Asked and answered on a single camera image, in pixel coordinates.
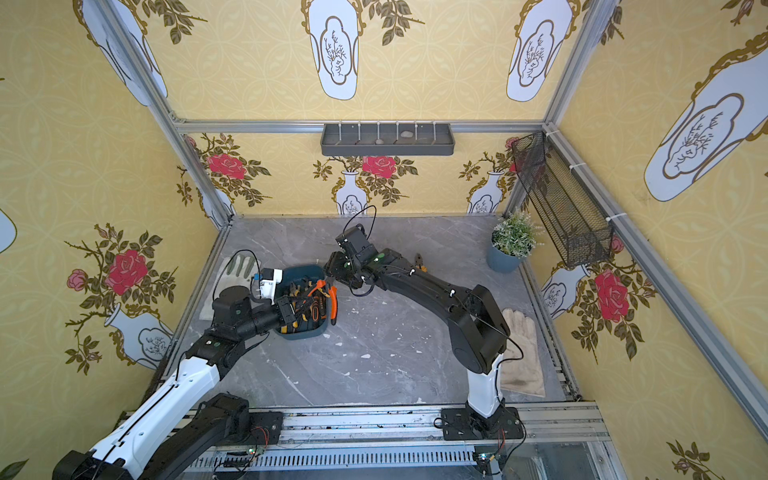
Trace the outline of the red orange black pliers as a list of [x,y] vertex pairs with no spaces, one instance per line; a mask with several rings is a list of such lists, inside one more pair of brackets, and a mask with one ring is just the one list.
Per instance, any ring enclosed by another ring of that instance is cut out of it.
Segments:
[[312,289],[307,294],[311,300],[310,318],[313,323],[321,321],[337,324],[339,302],[337,288],[325,280],[318,280],[312,284]]

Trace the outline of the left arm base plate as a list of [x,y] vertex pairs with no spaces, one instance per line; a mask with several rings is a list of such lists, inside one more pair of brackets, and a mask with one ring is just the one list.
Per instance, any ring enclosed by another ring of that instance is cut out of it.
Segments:
[[240,440],[255,446],[274,446],[280,441],[284,413],[280,411],[249,412]]

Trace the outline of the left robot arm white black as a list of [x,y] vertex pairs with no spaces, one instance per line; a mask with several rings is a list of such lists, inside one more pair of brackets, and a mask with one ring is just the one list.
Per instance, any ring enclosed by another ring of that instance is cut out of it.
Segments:
[[88,452],[67,453],[53,478],[171,479],[222,440],[268,440],[268,431],[252,423],[248,401],[226,393],[206,401],[185,427],[178,424],[249,351],[248,340],[293,325],[313,301],[299,294],[254,303],[246,287],[224,289],[212,302],[211,326],[174,374]]

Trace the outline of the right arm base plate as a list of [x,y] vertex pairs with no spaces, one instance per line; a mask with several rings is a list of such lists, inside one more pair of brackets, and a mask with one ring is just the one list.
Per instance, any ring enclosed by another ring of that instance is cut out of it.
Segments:
[[446,441],[522,440],[526,436],[518,411],[505,406],[488,418],[469,406],[444,408],[433,420],[433,426]]

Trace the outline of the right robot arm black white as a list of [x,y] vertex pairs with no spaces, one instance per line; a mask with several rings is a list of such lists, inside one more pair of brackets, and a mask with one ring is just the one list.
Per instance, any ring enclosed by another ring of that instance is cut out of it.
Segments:
[[502,404],[498,369],[510,330],[487,288],[476,285],[469,289],[441,280],[390,249],[365,263],[336,251],[324,270],[351,290],[365,285],[380,288],[436,315],[447,326],[455,358],[467,370],[468,408],[484,419],[496,414]]

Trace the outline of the teal plastic storage box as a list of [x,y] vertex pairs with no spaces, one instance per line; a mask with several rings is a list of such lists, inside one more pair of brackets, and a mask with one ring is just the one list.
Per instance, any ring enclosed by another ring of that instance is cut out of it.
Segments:
[[321,336],[330,315],[330,293],[319,265],[299,265],[282,271],[276,297],[286,297],[289,315],[276,333],[285,340]]

